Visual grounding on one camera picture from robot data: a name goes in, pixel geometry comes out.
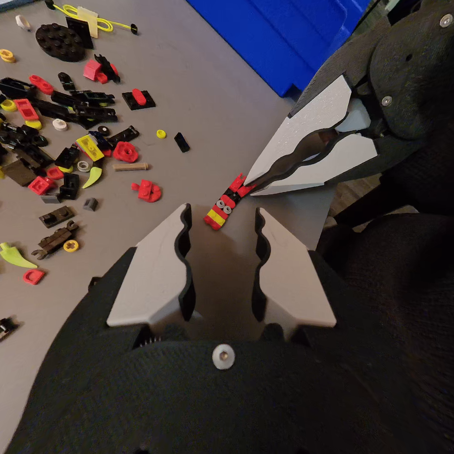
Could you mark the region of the red black yellow lego assembly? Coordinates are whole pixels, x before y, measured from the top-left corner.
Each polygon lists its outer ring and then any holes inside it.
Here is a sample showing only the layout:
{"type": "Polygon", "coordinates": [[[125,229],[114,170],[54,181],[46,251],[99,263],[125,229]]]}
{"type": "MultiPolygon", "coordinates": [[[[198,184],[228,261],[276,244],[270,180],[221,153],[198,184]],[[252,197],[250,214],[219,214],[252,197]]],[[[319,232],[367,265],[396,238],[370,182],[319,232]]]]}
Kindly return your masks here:
{"type": "Polygon", "coordinates": [[[255,184],[245,185],[245,180],[246,177],[240,173],[203,218],[213,230],[218,231],[238,203],[256,187],[255,184]]]}

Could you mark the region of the pile of loose lego pieces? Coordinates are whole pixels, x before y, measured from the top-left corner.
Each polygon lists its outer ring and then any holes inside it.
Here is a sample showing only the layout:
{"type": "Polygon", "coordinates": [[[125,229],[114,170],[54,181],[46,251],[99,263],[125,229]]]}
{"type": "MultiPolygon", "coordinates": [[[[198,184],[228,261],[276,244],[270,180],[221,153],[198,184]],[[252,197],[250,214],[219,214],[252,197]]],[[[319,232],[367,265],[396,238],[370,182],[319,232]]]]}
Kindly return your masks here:
{"type": "MultiPolygon", "coordinates": [[[[88,48],[85,46],[85,37],[79,36],[76,29],[56,23],[40,26],[35,37],[46,54],[65,62],[83,60],[88,48]]],[[[84,77],[96,81],[100,80],[99,75],[104,75],[106,81],[121,82],[115,67],[104,56],[94,55],[94,59],[87,63],[84,77]]],[[[72,83],[66,73],[60,73],[59,78],[65,89],[72,83]]],[[[37,75],[31,75],[29,79],[30,83],[12,78],[1,79],[1,109],[9,111],[8,106],[14,107],[13,110],[18,111],[25,122],[21,127],[16,127],[6,122],[1,114],[1,160],[7,153],[4,146],[16,156],[15,161],[1,168],[6,176],[43,199],[55,196],[56,202],[60,203],[61,199],[69,201],[78,196],[80,179],[75,171],[89,172],[83,188],[96,183],[102,176],[103,160],[107,156],[104,148],[99,148],[103,147],[103,143],[116,160],[127,163],[117,165],[114,170],[139,169],[141,164],[136,163],[138,152],[130,143],[139,135],[133,126],[110,138],[104,137],[105,130],[109,130],[101,123],[118,121],[116,110],[109,107],[115,103],[113,95],[77,91],[72,85],[69,93],[63,94],[37,75]],[[67,123],[72,122],[82,126],[87,134],[77,139],[71,147],[64,148],[53,159],[40,147],[47,146],[48,142],[40,134],[42,125],[35,108],[42,116],[53,119],[56,130],[65,130],[67,123]]],[[[37,260],[43,260],[60,249],[70,253],[77,250],[79,244],[74,235],[79,225],[72,220],[74,215],[69,207],[63,206],[39,218],[46,228],[63,222],[66,225],[39,242],[38,249],[31,252],[37,260]]],[[[24,281],[33,285],[40,282],[43,272],[24,258],[16,247],[1,242],[1,256],[9,263],[31,269],[24,275],[24,281]]]]}

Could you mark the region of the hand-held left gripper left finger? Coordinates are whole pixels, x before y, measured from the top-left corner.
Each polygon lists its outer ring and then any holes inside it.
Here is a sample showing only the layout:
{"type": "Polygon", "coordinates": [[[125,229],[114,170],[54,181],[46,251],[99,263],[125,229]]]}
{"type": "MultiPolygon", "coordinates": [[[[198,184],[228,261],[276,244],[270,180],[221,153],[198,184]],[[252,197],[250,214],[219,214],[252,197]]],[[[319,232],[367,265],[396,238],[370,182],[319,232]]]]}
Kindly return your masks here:
{"type": "Polygon", "coordinates": [[[167,323],[190,321],[196,305],[186,260],[191,227],[191,205],[184,203],[137,243],[107,317],[109,327],[147,325],[161,332],[167,323]]]}

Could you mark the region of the blue plastic bin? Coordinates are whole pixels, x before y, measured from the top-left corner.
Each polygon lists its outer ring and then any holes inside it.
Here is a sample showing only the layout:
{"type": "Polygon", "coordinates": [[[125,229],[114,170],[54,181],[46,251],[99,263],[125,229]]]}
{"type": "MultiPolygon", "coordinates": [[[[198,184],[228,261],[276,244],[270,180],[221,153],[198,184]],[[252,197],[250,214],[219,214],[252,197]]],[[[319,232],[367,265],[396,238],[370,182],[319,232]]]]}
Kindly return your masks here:
{"type": "Polygon", "coordinates": [[[367,0],[188,0],[280,97],[303,90],[350,37],[367,0]]]}

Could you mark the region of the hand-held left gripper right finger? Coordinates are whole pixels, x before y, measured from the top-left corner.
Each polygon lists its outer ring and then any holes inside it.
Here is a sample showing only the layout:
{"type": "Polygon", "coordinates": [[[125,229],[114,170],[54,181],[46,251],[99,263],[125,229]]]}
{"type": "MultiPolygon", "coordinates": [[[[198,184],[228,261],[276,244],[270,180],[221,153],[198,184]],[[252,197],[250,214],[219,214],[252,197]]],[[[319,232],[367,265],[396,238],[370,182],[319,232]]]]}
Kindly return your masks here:
{"type": "Polygon", "coordinates": [[[255,211],[252,312],[258,322],[278,324],[285,338],[303,326],[333,328],[336,316],[309,249],[264,208],[255,211]]]}

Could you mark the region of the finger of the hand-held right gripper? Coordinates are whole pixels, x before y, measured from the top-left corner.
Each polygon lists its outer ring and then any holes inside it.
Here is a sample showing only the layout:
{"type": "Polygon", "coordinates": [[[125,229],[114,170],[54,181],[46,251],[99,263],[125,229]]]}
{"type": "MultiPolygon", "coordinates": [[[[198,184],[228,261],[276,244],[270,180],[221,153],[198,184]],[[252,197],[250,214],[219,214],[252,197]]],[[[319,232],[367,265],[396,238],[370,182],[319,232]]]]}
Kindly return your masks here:
{"type": "Polygon", "coordinates": [[[327,181],[378,156],[374,141],[360,133],[347,133],[336,139],[322,159],[298,167],[287,178],[277,180],[252,196],[268,196],[323,186],[327,181]]]}
{"type": "MultiPolygon", "coordinates": [[[[364,132],[370,126],[371,116],[365,105],[352,97],[341,75],[296,114],[284,119],[253,164],[245,185],[267,186],[287,178],[298,167],[326,156],[343,135],[353,132],[366,137],[364,132]]],[[[370,164],[371,159],[325,184],[365,178],[371,173],[370,164]]]]}

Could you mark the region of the person's black knit sweater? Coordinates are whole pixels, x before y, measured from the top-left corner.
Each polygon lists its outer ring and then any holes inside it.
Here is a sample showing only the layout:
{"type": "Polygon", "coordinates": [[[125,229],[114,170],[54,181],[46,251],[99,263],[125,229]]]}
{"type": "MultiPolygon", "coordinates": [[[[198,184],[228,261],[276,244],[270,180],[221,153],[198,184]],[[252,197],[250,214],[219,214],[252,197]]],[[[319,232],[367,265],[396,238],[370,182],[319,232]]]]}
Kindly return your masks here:
{"type": "Polygon", "coordinates": [[[307,331],[371,398],[366,453],[453,453],[453,125],[336,216],[319,251],[335,328],[307,331]]]}

